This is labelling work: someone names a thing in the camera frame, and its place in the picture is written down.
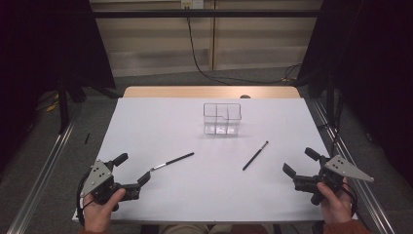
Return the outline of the white wall outlet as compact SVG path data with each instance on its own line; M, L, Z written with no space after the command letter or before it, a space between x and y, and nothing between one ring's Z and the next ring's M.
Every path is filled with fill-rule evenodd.
M204 0L180 0L182 9L200 10L205 6Z

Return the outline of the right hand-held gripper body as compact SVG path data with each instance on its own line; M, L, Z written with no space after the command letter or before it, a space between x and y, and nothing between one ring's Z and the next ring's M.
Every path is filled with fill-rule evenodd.
M294 188L297 191L313 194L311 203L315 206L319 205L324 200L324 196L317 188L319 182L323 182L336 193L343 187L343 178L345 176L369 182L374 181L372 176L366 174L340 155L326 158L320 154L309 154L309 157L314 161L319 162L319 173L317 175L307 176L298 175L295 171L292 171L292 180Z

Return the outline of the clear plastic organizer box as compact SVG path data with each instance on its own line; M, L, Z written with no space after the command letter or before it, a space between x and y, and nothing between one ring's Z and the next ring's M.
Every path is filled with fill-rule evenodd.
M236 135L242 120L239 103L205 103L204 133L206 135Z

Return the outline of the black pen with silver tip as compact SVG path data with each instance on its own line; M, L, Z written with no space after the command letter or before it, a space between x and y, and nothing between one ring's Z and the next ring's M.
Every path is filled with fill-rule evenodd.
M154 168L151 168L151 169L149 170L149 172L157 171L157 170L159 170L159 169L162 168L162 167L165 167L165 166L168 166L168 165L170 165L170 164L176 163L176 162L178 162L178 161L180 161L180 160L186 159L186 158L191 157L191 156L193 156L193 155L195 155L195 152L191 152L191 153L188 153L188 154L186 154L186 155L180 156L180 157L178 157L178 158L172 159L172 160L170 160L170 161L165 162L164 164L161 164L161 165L159 165L159 166L156 166L156 167L154 167Z

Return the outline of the black horizontal bar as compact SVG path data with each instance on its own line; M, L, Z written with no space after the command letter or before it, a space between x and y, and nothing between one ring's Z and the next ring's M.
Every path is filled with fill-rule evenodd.
M95 11L97 19L132 18L316 18L320 10L139 10Z

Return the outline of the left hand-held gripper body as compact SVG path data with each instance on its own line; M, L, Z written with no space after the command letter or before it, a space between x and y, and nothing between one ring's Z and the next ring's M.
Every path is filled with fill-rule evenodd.
M112 174L114 167L113 160L102 162L97 159L92 165L86 180L81 184L80 197L85 198L92 194L98 204L104 205L116 191L123 188L126 190L126 194L121 201L137 200L140 186L137 183L122 185L115 182Z

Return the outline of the wooden table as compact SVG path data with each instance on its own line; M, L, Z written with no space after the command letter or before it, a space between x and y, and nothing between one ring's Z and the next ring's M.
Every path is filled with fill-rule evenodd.
M300 98L294 87L280 86L132 86L125 98Z

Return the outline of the black curtain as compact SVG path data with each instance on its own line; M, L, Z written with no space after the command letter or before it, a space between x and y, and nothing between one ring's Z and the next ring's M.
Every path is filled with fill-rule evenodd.
M413 186L413 0L322 0L298 79L338 88Z
M115 86L90 0L0 0L0 172L33 122L40 96L63 84Z

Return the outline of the black metal stand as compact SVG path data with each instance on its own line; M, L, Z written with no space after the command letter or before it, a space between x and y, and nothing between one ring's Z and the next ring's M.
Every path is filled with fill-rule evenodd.
M97 82L90 79L82 78L78 75L72 75L71 77L61 77L57 81L57 94L58 105L60 111L60 130L62 134L69 125L69 112L68 112L68 97L70 96L75 103L83 103L87 97L83 91L84 87L92 88L93 90L101 93L108 98L121 98L122 95L109 91Z
M343 101L341 95L335 92L335 79L337 77L337 68L332 67L328 71L326 87L326 115L327 127L331 131L332 142L330 146L330 155L334 156L336 144L339 138L339 129L341 123L341 113Z

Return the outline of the person's left hand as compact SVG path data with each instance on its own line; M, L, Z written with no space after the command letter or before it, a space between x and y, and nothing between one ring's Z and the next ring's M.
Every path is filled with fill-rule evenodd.
M119 189L104 205L97 204L92 194L87 195L84 198L85 224L83 228L91 231L107 230L109 232L112 211L125 194L125 189Z

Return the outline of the white table mat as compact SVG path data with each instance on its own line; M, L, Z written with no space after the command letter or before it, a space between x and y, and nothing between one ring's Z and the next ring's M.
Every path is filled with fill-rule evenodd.
M308 193L295 190L282 170L313 176L319 164L305 154L327 152L302 98L239 99L237 135L204 133L204 98L130 98L118 101L98 159L122 153L115 168L120 183L133 183L151 168L195 155L151 172L136 201L123 202L116 221L291 222L319 220ZM269 140L243 171L243 166Z

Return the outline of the person's right hand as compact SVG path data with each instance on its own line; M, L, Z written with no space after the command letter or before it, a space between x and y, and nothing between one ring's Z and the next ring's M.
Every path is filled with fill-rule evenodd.
M320 208L326 224L345 223L352 219L351 197L346 192L334 193L323 182L319 182L317 188L325 197L320 203Z

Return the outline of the aluminium floor rail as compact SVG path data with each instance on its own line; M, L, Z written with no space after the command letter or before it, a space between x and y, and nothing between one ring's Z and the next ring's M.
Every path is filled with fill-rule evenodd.
M70 120L63 128L63 130L57 135L56 142L54 143L53 148L51 149L48 158L45 164L42 167L42 170L36 177L35 182L30 187L29 193L25 198L24 202L19 208L18 213L16 214L11 226L9 227L7 234L24 234L30 219L33 217L33 214L41 200L41 197L44 193L51 174L53 173L56 163L70 138L72 130L74 128L76 120L79 118L79 115L82 111L83 105L76 105L72 114L70 115Z
M357 165L347 145L337 130L327 120L327 111L319 99L311 100L309 107L316 113L315 119L320 122L320 130L328 135L326 148L330 155L336 152L353 165ZM349 178L349 183L357 193L359 210L367 226L376 234L395 234L392 225L372 190L372 182Z

